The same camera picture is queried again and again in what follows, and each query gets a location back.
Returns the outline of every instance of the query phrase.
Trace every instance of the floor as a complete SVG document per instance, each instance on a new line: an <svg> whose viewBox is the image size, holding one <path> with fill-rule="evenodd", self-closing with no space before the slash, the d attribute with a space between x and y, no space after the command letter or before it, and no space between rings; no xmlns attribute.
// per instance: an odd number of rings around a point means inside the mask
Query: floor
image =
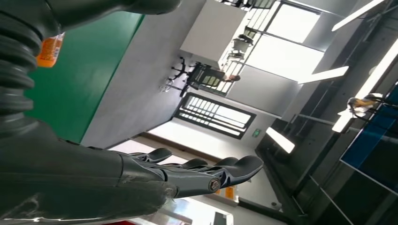
<svg viewBox="0 0 398 225"><path fill-rule="evenodd" d="M55 66L30 74L36 87L26 95L35 107L27 114L80 142L141 18L120 12L67 31Z"/></svg>
<svg viewBox="0 0 398 225"><path fill-rule="evenodd" d="M82 144L107 147L171 119L179 91L160 92L204 5L183 1L167 15L145 16L96 111Z"/></svg>

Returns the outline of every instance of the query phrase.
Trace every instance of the window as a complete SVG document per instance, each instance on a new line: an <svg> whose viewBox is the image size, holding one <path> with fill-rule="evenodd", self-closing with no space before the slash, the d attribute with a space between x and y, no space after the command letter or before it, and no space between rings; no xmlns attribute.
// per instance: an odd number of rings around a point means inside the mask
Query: window
<svg viewBox="0 0 398 225"><path fill-rule="evenodd" d="M303 43L319 17L319 13L283 4L266 32Z"/></svg>
<svg viewBox="0 0 398 225"><path fill-rule="evenodd" d="M241 139L256 115L201 95L188 93L174 117Z"/></svg>
<svg viewBox="0 0 398 225"><path fill-rule="evenodd" d="M247 64L258 69L299 80L311 75L323 52L277 37L262 36L247 60Z"/></svg>

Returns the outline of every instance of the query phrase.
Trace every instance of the exit sign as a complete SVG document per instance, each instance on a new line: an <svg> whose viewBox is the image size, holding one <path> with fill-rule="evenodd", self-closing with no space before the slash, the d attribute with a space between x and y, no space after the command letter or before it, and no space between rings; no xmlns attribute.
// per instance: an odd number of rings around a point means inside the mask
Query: exit sign
<svg viewBox="0 0 398 225"><path fill-rule="evenodd" d="M256 129L256 130L254 131L252 137L258 137L258 136L260 135L260 133L261 133L261 130L260 130L260 129Z"/></svg>

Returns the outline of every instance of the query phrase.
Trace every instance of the desk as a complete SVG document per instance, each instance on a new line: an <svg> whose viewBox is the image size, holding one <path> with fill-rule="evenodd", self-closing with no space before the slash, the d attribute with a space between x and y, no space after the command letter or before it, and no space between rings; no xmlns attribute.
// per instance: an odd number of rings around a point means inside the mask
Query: desk
<svg viewBox="0 0 398 225"><path fill-rule="evenodd" d="M244 32L246 11L207 0L180 50L192 59L221 69L234 37Z"/></svg>

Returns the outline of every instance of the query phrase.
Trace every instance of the window frame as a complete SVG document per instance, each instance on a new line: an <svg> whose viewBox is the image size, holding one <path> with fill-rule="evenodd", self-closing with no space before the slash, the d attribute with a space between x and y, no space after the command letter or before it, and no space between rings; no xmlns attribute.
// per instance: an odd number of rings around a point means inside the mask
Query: window frame
<svg viewBox="0 0 398 225"><path fill-rule="evenodd" d="M227 131L224 131L224 130L221 130L221 129L217 129L217 128L215 128L215 127L212 127L212 126L210 126L210 125L208 125L208 124L204 124L204 123L201 123L201 122L197 122L197 121L195 121L195 120L193 120L193 119L189 119L189 118L184 117L182 114L188 114L188 113L187 113L186 111L184 111L184 110L190 110L190 109L187 108L187 107L188 107L188 103L189 103L188 101L191 99L190 97L198 98L198 99L201 99L201 100L210 102L211 104L218 105L219 107L225 107L225 108L228 108L228 109L231 109L231 110L237 111L237 112L239 112L239 113L243 113L243 114L246 114L246 115L250 116L250 118L248 119L248 121L244 124L244 127L242 127L242 129L245 129L245 131L234 130L234 131L236 131L236 132L239 132L239 135L235 135L235 134L232 134L232 133L230 133L230 132L227 132ZM222 103L222 102L219 102L219 101L213 100L213 99L211 99L211 98L208 98L208 97L205 97L205 96L196 94L196 93L192 93L192 92L188 92L188 93L186 94L186 96L185 96L185 97L182 99L182 101L180 102L180 105L178 106L176 112L174 113L174 117L175 117L175 118L178 118L178 119L180 119L180 120L184 120L184 121L186 121L186 122L195 124L195 125L200 126L200 127L202 127L202 128L210 129L210 130L215 131L215 132L217 132L217 133L220 133L220 134L223 134L223 135L226 135L226 136L229 136L229 137L233 137L233 138L236 138L236 139L239 139L239 140L241 140L241 139L243 138L243 136L246 134L247 130L249 129L249 127L250 127L251 124L253 123L253 121L254 121L254 119L256 118L256 116L257 116L257 115L254 114L254 113L251 113L251 112L245 111L245 110L243 110L243 109L239 109L239 108L233 107L233 106L231 106L231 105L228 105L228 104L225 104L225 103ZM233 130L233 128L228 127L228 126L223 126L222 124L217 124L217 125L218 125L218 126L221 126L221 127L225 127L225 128L227 128L227 129Z"/></svg>

